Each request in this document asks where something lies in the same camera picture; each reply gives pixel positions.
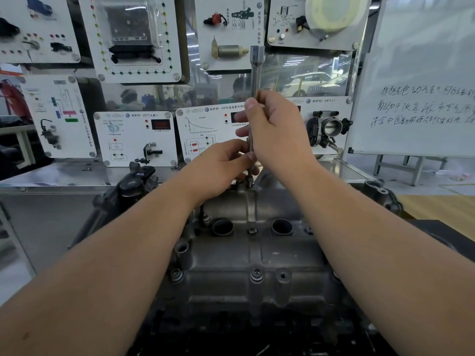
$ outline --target handwritten chinese characters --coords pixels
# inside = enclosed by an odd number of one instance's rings
[[[382,125],[475,125],[475,89],[457,86],[386,86],[371,128]],[[419,95],[418,101],[411,101]]]

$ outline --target white panel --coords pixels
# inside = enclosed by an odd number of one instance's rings
[[[354,50],[359,47],[363,38],[363,31],[368,17],[371,0],[315,0],[318,10],[315,14],[315,22],[306,14],[306,3],[310,0],[271,0],[269,8],[269,22],[267,26],[267,42],[270,46],[299,47],[326,50]],[[327,17],[328,28],[332,27],[330,21],[336,17],[354,16],[352,22],[338,32],[330,32],[318,29],[297,30],[296,18],[306,16],[308,23],[315,27],[322,26],[319,23]]]
[[[149,155],[149,166],[167,167],[177,164],[177,148],[173,117],[167,111],[96,112],[94,122],[101,147],[102,160],[110,167],[127,167],[131,161],[144,158],[143,148],[161,150]]]
[[[290,97],[300,107],[304,122],[312,118],[314,111],[338,111],[338,119],[349,119],[352,106],[346,103],[347,97]],[[188,107],[176,111],[178,132],[180,133],[183,157],[189,163],[202,151],[217,142],[224,142],[236,136],[236,129],[247,123],[233,122],[234,113],[244,110],[244,103],[228,103],[202,107]],[[346,135],[335,137],[337,147],[344,148]],[[335,155],[330,147],[312,147],[314,155]]]
[[[96,156],[96,148],[87,120],[77,80],[71,75],[25,75],[21,84],[43,150],[53,158]],[[41,122],[56,145],[42,136]]]
[[[218,46],[239,45],[247,50],[252,45],[263,45],[264,0],[195,0],[195,9],[200,57],[195,63],[207,71],[250,69],[249,53],[242,57],[215,59],[211,56],[211,43],[215,38]],[[223,22],[203,23],[215,12],[226,18],[227,26]]]
[[[15,37],[0,39],[0,62],[60,64],[81,60],[66,0],[0,0],[0,4],[0,17],[20,29]],[[61,45],[65,49],[53,51],[52,47]]]
[[[174,0],[148,0],[148,5],[154,9],[156,15],[158,33],[157,29],[151,27],[150,35],[146,37],[158,36],[158,47],[154,47],[154,56],[160,59],[160,62],[154,59],[139,58],[119,60],[115,64],[111,60],[112,54],[109,51],[111,28],[107,14],[101,5],[104,2],[127,5],[127,3],[133,4],[142,1],[79,0],[94,67],[100,81],[106,83],[176,83],[180,81],[182,72]],[[126,17],[124,16],[126,23],[148,24],[148,21],[144,19],[126,20]]]
[[[475,156],[473,0],[383,0],[347,146]]]

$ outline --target white circular component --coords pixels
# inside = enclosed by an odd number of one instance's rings
[[[310,29],[325,32],[341,31],[355,21],[355,17],[359,14],[359,6],[363,1],[306,0],[305,17]]]

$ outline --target metal tool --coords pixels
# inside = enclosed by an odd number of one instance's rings
[[[259,86],[261,83],[261,74],[262,74],[262,65],[265,61],[265,47],[264,46],[251,46],[251,92],[252,97],[258,99],[259,97]],[[249,151],[254,151],[252,143],[252,132],[251,125],[249,125],[249,137],[247,139],[249,143]],[[247,170],[247,187],[252,188],[254,184],[254,179],[252,177],[252,169],[254,165]]]

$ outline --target wooden floor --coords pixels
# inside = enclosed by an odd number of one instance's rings
[[[440,220],[475,241],[475,196],[398,195],[404,211],[419,220]]]

